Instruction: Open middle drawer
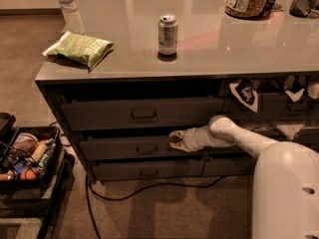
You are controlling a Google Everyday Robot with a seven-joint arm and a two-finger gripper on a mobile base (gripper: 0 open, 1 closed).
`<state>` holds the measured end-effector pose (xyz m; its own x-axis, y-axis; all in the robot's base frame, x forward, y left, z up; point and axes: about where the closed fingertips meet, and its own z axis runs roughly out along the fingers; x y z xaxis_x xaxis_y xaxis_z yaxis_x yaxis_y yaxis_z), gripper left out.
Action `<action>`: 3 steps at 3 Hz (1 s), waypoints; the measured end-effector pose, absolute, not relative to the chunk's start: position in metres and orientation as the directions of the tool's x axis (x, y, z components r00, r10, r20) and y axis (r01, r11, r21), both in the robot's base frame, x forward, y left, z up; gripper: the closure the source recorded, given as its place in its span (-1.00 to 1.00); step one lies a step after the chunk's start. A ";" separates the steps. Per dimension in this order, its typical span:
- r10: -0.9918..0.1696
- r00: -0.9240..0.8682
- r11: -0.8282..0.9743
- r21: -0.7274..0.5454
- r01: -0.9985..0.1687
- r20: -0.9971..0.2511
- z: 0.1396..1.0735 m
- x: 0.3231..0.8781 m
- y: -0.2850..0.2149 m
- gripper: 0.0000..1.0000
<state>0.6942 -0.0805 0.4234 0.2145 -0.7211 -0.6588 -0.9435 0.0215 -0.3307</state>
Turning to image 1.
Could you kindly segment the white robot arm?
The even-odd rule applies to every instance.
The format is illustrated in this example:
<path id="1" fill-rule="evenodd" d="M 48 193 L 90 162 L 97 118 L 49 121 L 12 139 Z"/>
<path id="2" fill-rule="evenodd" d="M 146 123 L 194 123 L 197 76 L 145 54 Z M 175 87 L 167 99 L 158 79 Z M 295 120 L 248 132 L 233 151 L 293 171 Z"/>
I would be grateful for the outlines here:
<path id="1" fill-rule="evenodd" d="M 237 145 L 255 158 L 252 239 L 319 239 L 318 152 L 258 134 L 225 116 L 169 135 L 178 139 L 170 146 L 185 152 Z"/>

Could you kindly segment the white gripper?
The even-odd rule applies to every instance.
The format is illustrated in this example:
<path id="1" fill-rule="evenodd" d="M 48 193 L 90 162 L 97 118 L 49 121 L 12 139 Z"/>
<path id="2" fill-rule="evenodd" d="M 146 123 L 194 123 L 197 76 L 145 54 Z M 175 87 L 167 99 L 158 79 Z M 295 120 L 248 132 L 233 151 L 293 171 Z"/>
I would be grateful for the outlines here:
<path id="1" fill-rule="evenodd" d="M 198 151 L 211 144 L 211 134 L 207 125 L 192 127 L 186 131 L 174 130 L 168 136 L 182 139 L 182 141 L 169 143 L 172 148 L 181 151 Z"/>

